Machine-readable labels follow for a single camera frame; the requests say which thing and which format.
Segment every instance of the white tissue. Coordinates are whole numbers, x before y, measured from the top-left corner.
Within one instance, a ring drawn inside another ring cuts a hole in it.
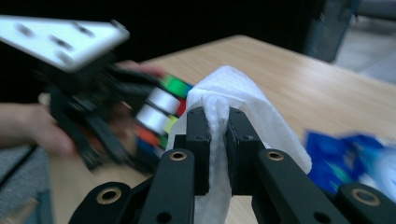
[[[307,174],[311,159],[295,132],[283,120],[260,88],[244,73],[223,65],[196,84],[187,97],[186,112],[173,125],[167,149],[172,149],[176,134],[186,133],[187,111],[202,106],[209,123],[210,143],[209,192],[195,197],[194,223],[225,222],[230,206],[231,187],[223,137],[229,108],[242,110],[267,148],[287,152]]]

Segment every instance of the dark background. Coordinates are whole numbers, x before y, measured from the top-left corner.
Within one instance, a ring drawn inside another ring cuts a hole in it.
[[[142,62],[230,35],[248,35],[303,52],[319,12],[313,0],[220,1],[2,1],[0,14],[84,21],[116,20],[131,33],[115,49],[119,60]],[[36,101],[43,83],[26,55],[0,45],[0,102]]]

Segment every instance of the blue plastic wrapper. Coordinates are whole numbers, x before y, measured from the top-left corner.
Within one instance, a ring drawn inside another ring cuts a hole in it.
[[[312,159],[310,179],[321,189],[335,194],[350,182],[371,186],[396,202],[396,144],[370,134],[345,134],[341,137],[308,132],[306,150]]]

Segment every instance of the rubik's cube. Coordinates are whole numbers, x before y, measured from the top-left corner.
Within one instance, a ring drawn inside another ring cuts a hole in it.
[[[156,87],[136,115],[136,157],[156,166],[166,150],[172,126],[186,110],[192,85],[168,74]]]

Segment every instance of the table surface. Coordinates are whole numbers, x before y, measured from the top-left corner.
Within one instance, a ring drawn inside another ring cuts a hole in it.
[[[231,36],[145,63],[158,64],[191,84],[224,64],[241,70],[258,84],[302,142],[308,130],[396,138],[396,86],[247,36]],[[117,166],[90,173],[80,159],[49,157],[54,218],[59,224],[67,223],[98,185],[119,181],[132,188],[147,178]],[[250,199],[234,197],[226,223],[257,223]]]

